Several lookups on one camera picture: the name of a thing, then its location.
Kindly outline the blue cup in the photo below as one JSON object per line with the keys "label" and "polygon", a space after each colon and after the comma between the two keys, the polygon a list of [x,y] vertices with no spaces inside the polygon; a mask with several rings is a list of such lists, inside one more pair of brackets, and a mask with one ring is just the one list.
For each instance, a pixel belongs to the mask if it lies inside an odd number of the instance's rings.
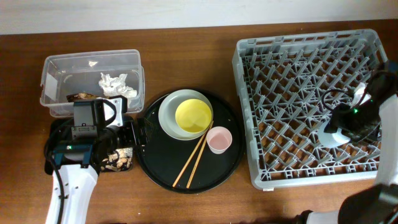
{"label": "blue cup", "polygon": [[325,121],[318,129],[318,139],[322,146],[333,148],[349,143],[351,139],[342,133],[341,128],[332,127]]}

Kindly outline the yellow bowl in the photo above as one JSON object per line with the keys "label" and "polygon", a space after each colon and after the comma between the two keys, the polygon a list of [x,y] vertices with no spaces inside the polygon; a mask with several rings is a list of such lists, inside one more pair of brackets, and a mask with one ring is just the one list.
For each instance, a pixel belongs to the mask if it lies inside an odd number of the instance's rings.
{"label": "yellow bowl", "polygon": [[212,117],[211,108],[199,99],[183,101],[175,112],[177,125],[188,133],[204,131],[210,125]]}

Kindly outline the pink cup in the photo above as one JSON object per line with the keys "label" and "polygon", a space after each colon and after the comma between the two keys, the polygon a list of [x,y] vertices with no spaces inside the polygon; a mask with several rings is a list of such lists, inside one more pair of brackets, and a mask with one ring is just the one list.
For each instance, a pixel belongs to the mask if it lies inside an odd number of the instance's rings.
{"label": "pink cup", "polygon": [[222,154],[232,144],[233,137],[228,129],[222,126],[216,126],[208,131],[206,135],[206,142],[211,152],[215,154]]}

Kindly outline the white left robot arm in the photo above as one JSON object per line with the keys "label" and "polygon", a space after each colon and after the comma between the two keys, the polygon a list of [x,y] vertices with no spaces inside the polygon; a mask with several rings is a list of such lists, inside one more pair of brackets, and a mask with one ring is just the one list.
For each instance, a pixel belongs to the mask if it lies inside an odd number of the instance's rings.
{"label": "white left robot arm", "polygon": [[143,119],[125,116],[122,125],[105,128],[56,119],[44,146],[44,170],[53,177],[46,222],[84,223],[100,174],[130,170],[135,149],[146,142]]}

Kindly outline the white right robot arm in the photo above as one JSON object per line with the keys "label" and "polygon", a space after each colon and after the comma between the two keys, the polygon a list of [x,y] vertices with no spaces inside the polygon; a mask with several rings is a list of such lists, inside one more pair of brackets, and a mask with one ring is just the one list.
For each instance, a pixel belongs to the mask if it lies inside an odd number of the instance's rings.
{"label": "white right robot arm", "polygon": [[306,210],[294,223],[397,223],[397,62],[386,61],[332,108],[318,129],[322,146],[366,146],[376,159],[374,183],[350,195],[332,212]]}

